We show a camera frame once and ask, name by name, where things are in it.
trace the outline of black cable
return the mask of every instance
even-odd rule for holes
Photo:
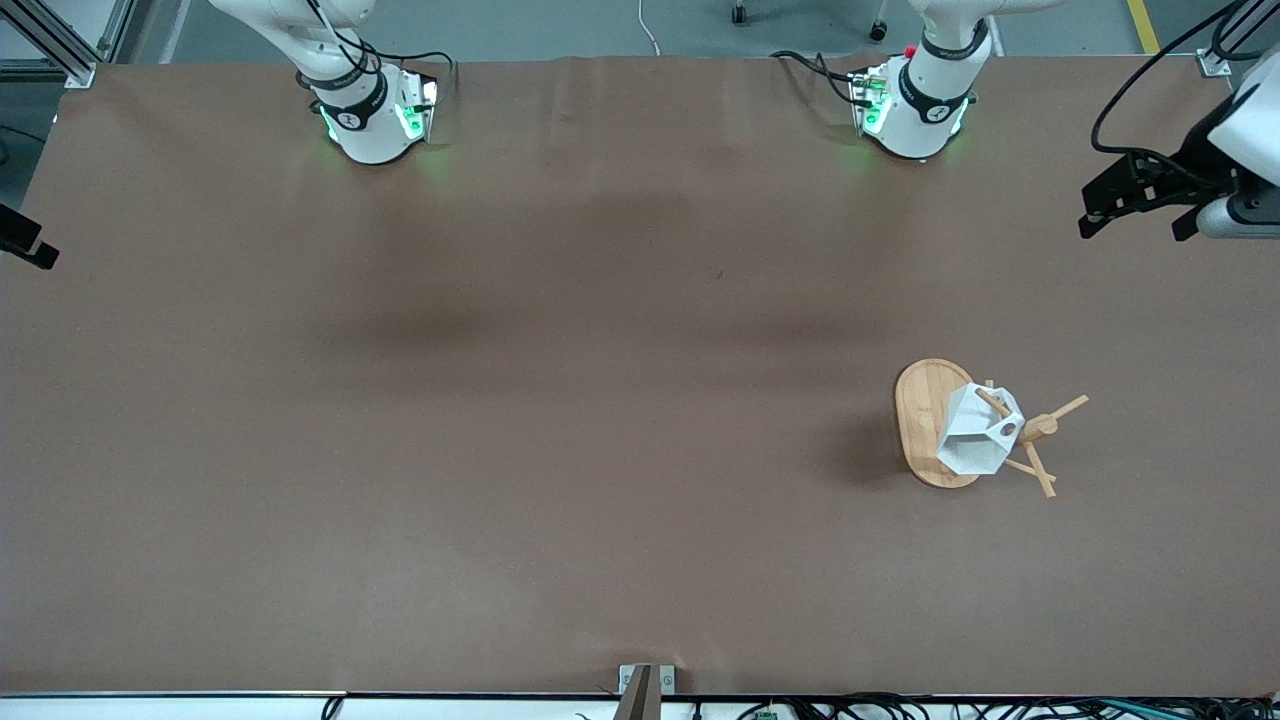
[[[324,708],[320,710],[320,720],[334,720],[342,712],[342,702],[344,700],[342,696],[335,696],[324,701]]]
[[[1238,61],[1257,60],[1258,58],[1262,56],[1262,50],[1254,50],[1254,51],[1251,51],[1251,53],[1236,53],[1235,49],[1238,49],[1240,45],[1243,45],[1244,41],[1248,40],[1254,32],[1257,32],[1258,28],[1261,28],[1263,23],[1266,23],[1268,19],[1271,19],[1271,17],[1276,14],[1276,10],[1280,9],[1280,5],[1274,5],[1267,12],[1266,15],[1262,15],[1262,19],[1258,20],[1257,23],[1254,23],[1253,27],[1249,28],[1248,32],[1245,32],[1244,35],[1242,35],[1240,38],[1236,40],[1231,45],[1230,50],[1226,50],[1226,49],[1222,47],[1222,38],[1226,35],[1235,32],[1236,28],[1239,28],[1240,26],[1243,26],[1244,24],[1244,19],[1248,18],[1249,15],[1252,15],[1254,10],[1257,10],[1258,8],[1261,8],[1262,3],[1265,3],[1266,0],[1257,0],[1257,3],[1254,3],[1254,5],[1252,8],[1249,8],[1248,10],[1244,10],[1244,4],[1248,0],[1235,0],[1234,3],[1231,3],[1230,5],[1228,5],[1228,8],[1230,8],[1228,15],[1224,17],[1221,20],[1219,20],[1217,26],[1213,28],[1212,36],[1210,37],[1210,49],[1213,50],[1215,55],[1217,55],[1219,58],[1221,58],[1224,60],[1230,60],[1233,63],[1238,63]],[[1231,27],[1228,28],[1226,27],[1228,22],[1233,17],[1235,17],[1235,23],[1233,23]]]
[[[872,106],[869,101],[851,97],[844,90],[840,90],[838,85],[836,85],[837,79],[841,82],[849,82],[849,76],[859,70],[865,70],[867,67],[861,67],[858,68],[856,70],[850,70],[847,73],[835,73],[831,70],[831,68],[827,67],[827,60],[822,56],[822,53],[815,54],[812,61],[804,55],[795,53],[792,50],[778,50],[777,53],[769,55],[769,58],[790,58],[792,60],[797,60],[810,72],[818,73],[819,76],[827,78],[827,85],[831,86],[831,91],[835,92],[836,96],[844,100],[845,102],[849,102],[850,105],[856,105],[859,108]]]
[[[1212,183],[1210,181],[1207,181],[1207,179],[1199,177],[1198,174],[1188,170],[1187,168],[1179,165],[1178,163],[1175,163],[1172,160],[1170,160],[1165,155],[1161,155],[1160,152],[1156,152],[1155,150],[1148,150],[1146,147],[1134,147],[1134,146],[1103,145],[1102,141],[1098,140],[1098,136],[1102,133],[1102,124],[1106,122],[1107,117],[1111,114],[1111,110],[1114,110],[1115,106],[1120,104],[1120,100],[1129,92],[1129,88],[1132,88],[1134,86],[1134,83],[1137,83],[1138,79],[1142,78],[1142,76],[1147,74],[1147,70],[1149,70],[1156,63],[1164,60],[1165,56],[1167,56],[1170,53],[1172,53],[1179,45],[1187,42],[1188,40],[1190,40],[1196,33],[1201,32],[1202,29],[1207,28],[1208,26],[1213,24],[1215,22],[1222,19],[1224,17],[1230,15],[1233,8],[1238,3],[1242,3],[1242,1],[1243,0],[1234,0],[1231,4],[1226,5],[1225,8],[1220,9],[1216,13],[1213,13],[1212,15],[1204,18],[1196,27],[1193,27],[1192,29],[1184,32],[1180,37],[1178,37],[1172,42],[1165,45],[1164,47],[1161,47],[1160,51],[1156,53],[1155,55],[1152,55],[1146,63],[1143,63],[1142,67],[1138,68],[1137,72],[1134,72],[1132,76],[1129,76],[1129,79],[1126,79],[1124,82],[1124,85],[1120,86],[1120,90],[1117,90],[1116,94],[1111,96],[1111,100],[1108,100],[1107,104],[1102,108],[1102,111],[1098,113],[1098,118],[1093,122],[1093,131],[1089,133],[1089,145],[1092,145],[1093,149],[1097,150],[1098,152],[1108,152],[1108,154],[1112,154],[1112,155],[1128,155],[1130,152],[1143,152],[1143,154],[1147,154],[1148,156],[1158,160],[1160,163],[1162,163],[1165,165],[1167,165],[1169,168],[1174,169],[1175,172],[1181,173],[1183,176],[1185,176],[1188,179],[1190,179],[1196,184],[1204,186],[1204,187],[1211,186]]]
[[[41,145],[45,143],[45,138],[44,137],[40,137],[38,135],[32,135],[32,133],[29,133],[29,132],[27,132],[24,129],[18,129],[15,127],[5,126],[5,124],[0,124],[0,129],[3,129],[5,132],[12,132],[14,135],[20,135],[20,136],[23,136],[26,138],[29,138],[29,140],[35,140],[36,142],[38,142]]]

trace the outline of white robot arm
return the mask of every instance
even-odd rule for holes
[[[904,158],[934,155],[960,131],[969,91],[987,58],[986,18],[1032,13],[1062,0],[910,0],[924,18],[924,37],[910,55],[854,76],[854,124]]]
[[[1190,205],[1174,238],[1280,238],[1280,46],[1187,135],[1170,158],[1128,149],[1084,186],[1080,236],[1166,205]]]
[[[269,40],[316,94],[329,137],[357,163],[381,164],[428,140],[435,78],[383,61],[351,29],[376,0],[209,0]]]

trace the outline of wooden stick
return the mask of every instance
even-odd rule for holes
[[[1073,401],[1068,402],[1066,405],[1059,407],[1057,410],[1050,413],[1050,415],[1052,415],[1055,420],[1061,420],[1062,415],[1066,415],[1071,410],[1075,410],[1076,407],[1084,405],[1088,401],[1089,401],[1089,396],[1082,395],[1080,397],[1076,397],[1075,400],[1073,400]]]
[[[1004,405],[1001,405],[998,400],[996,400],[995,397],[992,397],[989,392],[987,392],[987,391],[984,391],[982,388],[978,388],[978,397],[986,400],[987,405],[991,405],[992,407],[995,407],[996,413],[1000,413],[1001,418],[1007,418],[1007,416],[1012,415],[1012,413],[1010,413],[1007,407],[1005,407]]]
[[[1057,497],[1057,493],[1053,492],[1053,482],[1048,479],[1044,464],[1041,462],[1039,452],[1036,452],[1036,446],[1029,442],[1024,442],[1023,447],[1027,448],[1027,456],[1032,459],[1032,468],[1036,469],[1036,478],[1041,482],[1041,489],[1044,491],[1044,497]]]
[[[1036,474],[1036,468],[1032,468],[1030,465],[1023,465],[1021,462],[1009,457],[1005,459],[1005,465],[1018,470],[1019,473],[1027,473],[1028,475],[1039,479],[1039,475]],[[1048,475],[1048,482],[1056,483],[1057,478],[1055,475]]]

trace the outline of table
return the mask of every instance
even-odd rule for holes
[[[776,60],[467,65],[381,168],[288,67],[101,68],[0,269],[0,685],[1270,692],[1280,252],[1075,236],[1138,61],[993,60],[927,164]],[[928,356],[1093,398],[1055,501],[911,478]]]

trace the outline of wooden board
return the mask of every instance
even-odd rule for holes
[[[931,357],[913,364],[897,377],[893,402],[902,454],[911,473],[940,488],[963,488],[978,475],[957,475],[937,457],[951,393],[973,382],[964,368]]]

